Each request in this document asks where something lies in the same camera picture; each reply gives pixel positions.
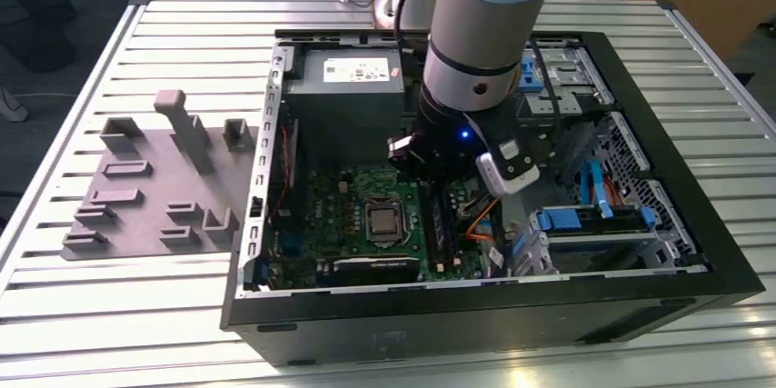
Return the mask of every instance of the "motherboard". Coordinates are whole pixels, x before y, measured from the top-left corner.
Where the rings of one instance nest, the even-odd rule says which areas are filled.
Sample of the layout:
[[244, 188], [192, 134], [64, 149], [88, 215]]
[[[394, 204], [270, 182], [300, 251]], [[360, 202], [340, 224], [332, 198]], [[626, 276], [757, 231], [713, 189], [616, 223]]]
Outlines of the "motherboard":
[[[449, 262], [429, 254], [436, 247], [429, 247], [424, 234], [429, 206], [420, 190], [388, 166], [309, 172], [301, 231], [278, 232], [274, 238], [273, 264], [285, 282], [278, 285], [294, 289], [368, 284], [372, 275], [381, 276], [377, 282], [385, 275], [394, 275], [397, 282], [481, 277], [478, 247], [456, 241], [458, 236], [462, 240], [454, 231], [456, 214], [449, 215]], [[450, 212], [468, 200], [461, 184], [448, 189], [444, 202]]]

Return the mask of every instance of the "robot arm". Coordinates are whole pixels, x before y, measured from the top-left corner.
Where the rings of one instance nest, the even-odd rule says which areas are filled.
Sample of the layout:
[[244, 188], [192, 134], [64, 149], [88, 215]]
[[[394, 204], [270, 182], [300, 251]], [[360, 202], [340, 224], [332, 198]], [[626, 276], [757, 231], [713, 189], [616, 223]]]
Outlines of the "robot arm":
[[402, 143], [406, 155], [390, 144], [398, 168], [414, 165], [426, 171], [437, 164], [440, 173], [453, 175], [474, 160], [494, 196], [516, 193], [538, 179], [529, 139], [514, 123], [512, 94], [542, 2], [436, 0], [418, 120]]

